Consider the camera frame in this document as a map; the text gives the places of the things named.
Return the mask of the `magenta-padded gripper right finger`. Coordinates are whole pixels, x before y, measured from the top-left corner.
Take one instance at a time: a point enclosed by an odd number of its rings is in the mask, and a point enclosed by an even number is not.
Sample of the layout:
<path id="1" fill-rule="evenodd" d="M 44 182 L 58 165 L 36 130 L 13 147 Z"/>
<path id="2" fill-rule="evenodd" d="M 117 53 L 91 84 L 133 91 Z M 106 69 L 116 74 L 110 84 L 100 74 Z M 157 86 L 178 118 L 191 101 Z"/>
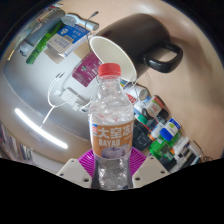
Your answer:
<path id="1" fill-rule="evenodd" d="M 154 156 L 146 157 L 136 148 L 132 148 L 129 169 L 134 188 L 143 187 L 169 175 Z"/>

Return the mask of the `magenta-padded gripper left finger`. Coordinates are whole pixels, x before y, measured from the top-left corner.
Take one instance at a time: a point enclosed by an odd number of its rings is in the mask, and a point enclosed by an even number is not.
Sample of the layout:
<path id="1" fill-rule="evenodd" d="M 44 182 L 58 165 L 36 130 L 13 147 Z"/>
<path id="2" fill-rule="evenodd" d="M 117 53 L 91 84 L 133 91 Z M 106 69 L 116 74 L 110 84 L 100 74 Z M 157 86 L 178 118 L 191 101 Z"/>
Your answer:
<path id="1" fill-rule="evenodd" d="M 90 188 L 95 173 L 95 160 L 92 150 L 87 151 L 78 159 L 71 158 L 59 170 L 57 176 L 78 186 Z"/>

